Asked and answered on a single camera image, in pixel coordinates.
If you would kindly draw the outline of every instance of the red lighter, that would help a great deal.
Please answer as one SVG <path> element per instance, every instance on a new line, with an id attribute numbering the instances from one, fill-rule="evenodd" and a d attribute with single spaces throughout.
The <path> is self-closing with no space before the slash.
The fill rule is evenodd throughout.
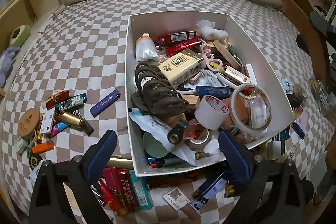
<path id="1" fill-rule="evenodd" d="M 185 48 L 191 48 L 191 47 L 195 47 L 195 46 L 199 46 L 201 45 L 201 37 L 196 37 L 193 39 L 188 39 L 185 42 L 182 42 L 180 44 L 177 44 L 175 46 L 169 47 L 166 49 L 166 54 L 168 56 L 174 55 L 182 50 L 184 50 Z"/>
<path id="2" fill-rule="evenodd" d="M 116 211 L 118 216 L 123 216 L 127 214 L 127 211 L 123 208 L 123 206 L 118 203 L 117 199 L 113 194 L 110 193 L 105 183 L 99 179 L 98 185 L 100 187 L 101 199 L 113 210 Z"/>
<path id="3" fill-rule="evenodd" d="M 65 92 L 62 92 L 60 95 L 56 96 L 55 98 L 50 99 L 46 103 L 47 110 L 51 110 L 55 105 L 59 104 L 60 102 L 65 101 L 70 97 L 70 91 L 66 90 Z"/>

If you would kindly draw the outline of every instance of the green tape roll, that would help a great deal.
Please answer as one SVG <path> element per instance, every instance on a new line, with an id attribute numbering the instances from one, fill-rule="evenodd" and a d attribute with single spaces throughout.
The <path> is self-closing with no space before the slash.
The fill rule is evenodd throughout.
<path id="1" fill-rule="evenodd" d="M 21 25 L 10 35 L 9 46 L 21 47 L 22 44 L 30 36 L 30 27 L 28 25 Z"/>

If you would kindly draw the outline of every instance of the white tape roll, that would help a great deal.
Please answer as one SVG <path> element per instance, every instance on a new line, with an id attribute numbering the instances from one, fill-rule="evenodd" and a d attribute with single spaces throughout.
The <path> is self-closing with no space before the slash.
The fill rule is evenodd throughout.
<path id="1" fill-rule="evenodd" d="M 236 110 L 235 110 L 235 100 L 236 97 L 238 96 L 238 93 L 240 93 L 242 90 L 245 89 L 250 89 L 253 90 L 255 92 L 261 93 L 262 94 L 262 98 L 265 101 L 265 104 L 267 105 L 267 107 L 269 107 L 269 116 L 266 119 L 266 123 L 260 127 L 260 128 L 252 128 L 252 127 L 248 127 L 246 124 L 244 124 L 238 117 Z M 233 123 L 235 124 L 236 127 L 238 127 L 242 132 L 244 133 L 248 133 L 248 134 L 252 134 L 253 136 L 257 136 L 260 135 L 260 133 L 262 131 L 264 131 L 270 124 L 271 119 L 272 119 L 272 113 L 271 113 L 271 103 L 269 100 L 269 97 L 267 95 L 267 93 L 260 87 L 258 87 L 255 84 L 242 84 L 239 85 L 237 89 L 235 89 L 235 91 L 233 92 L 233 94 L 231 95 L 231 99 L 230 99 L 230 117 L 233 121 Z"/>
<path id="2" fill-rule="evenodd" d="M 197 121 L 208 129 L 218 129 L 228 117 L 228 107 L 218 98 L 206 95 L 195 110 Z"/>

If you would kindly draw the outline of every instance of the orange lighter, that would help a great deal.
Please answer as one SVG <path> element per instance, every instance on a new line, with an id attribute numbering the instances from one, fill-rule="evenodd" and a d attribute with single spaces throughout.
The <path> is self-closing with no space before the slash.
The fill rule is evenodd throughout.
<path id="1" fill-rule="evenodd" d="M 31 149 L 33 153 L 35 154 L 39 154 L 39 153 L 43 153 L 45 151 L 49 151 L 51 149 L 54 149 L 54 142 L 53 141 L 47 141 L 45 143 L 41 143 L 38 145 L 33 146 L 33 148 Z"/>

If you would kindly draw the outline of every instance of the wooden shelf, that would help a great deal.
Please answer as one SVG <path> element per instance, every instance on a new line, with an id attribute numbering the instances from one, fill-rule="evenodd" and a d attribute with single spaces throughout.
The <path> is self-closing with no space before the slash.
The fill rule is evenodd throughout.
<path id="1" fill-rule="evenodd" d="M 23 24 L 32 27 L 58 6 L 59 0 L 11 0 L 0 10 L 0 52 L 8 47 L 13 30 Z"/>

